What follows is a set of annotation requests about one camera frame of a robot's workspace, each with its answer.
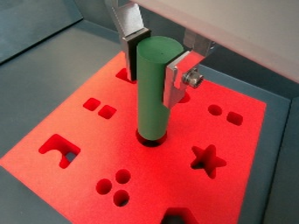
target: green cylinder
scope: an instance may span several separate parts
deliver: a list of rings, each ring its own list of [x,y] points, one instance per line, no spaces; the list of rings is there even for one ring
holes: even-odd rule
[[[164,71],[181,52],[181,44],[166,37],[145,38],[136,47],[137,132],[150,141],[166,130],[170,110],[162,103]]]

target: square hole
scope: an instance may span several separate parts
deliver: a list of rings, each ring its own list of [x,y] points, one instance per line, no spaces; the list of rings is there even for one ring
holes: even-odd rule
[[[102,109],[97,112],[97,114],[104,117],[105,119],[109,119],[113,114],[117,112],[117,110],[108,105],[102,107]]]
[[[94,98],[87,98],[85,103],[82,104],[82,108],[89,111],[93,111],[98,107],[99,101]]]

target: rectangular hole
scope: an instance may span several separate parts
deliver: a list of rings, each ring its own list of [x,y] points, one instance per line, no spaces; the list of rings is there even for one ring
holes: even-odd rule
[[[122,81],[126,81],[128,83],[130,84],[136,84],[136,81],[130,81],[128,78],[126,78],[126,69],[122,68],[118,73],[116,74],[116,77],[122,80]]]

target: metal bracket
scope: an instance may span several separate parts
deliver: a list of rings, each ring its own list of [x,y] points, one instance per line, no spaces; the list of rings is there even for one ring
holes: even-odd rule
[[[196,65],[202,60],[193,51],[186,51],[165,67],[162,105],[170,109],[184,97],[188,86],[197,88],[202,81],[202,75],[197,73]]]
[[[196,66],[214,48],[214,42],[185,29],[182,43],[190,48],[165,68],[162,105],[170,109],[184,97],[186,86],[197,88],[202,75]]]
[[[150,37],[150,31],[144,28],[144,22],[136,3],[126,3],[118,7],[117,0],[105,0],[106,9],[113,19],[118,33],[120,44],[125,53],[125,67],[128,79],[136,80],[136,45]]]

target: metal plate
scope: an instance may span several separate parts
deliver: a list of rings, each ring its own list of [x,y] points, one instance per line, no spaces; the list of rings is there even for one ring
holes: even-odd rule
[[[1,0],[0,64],[79,19],[69,0]]]

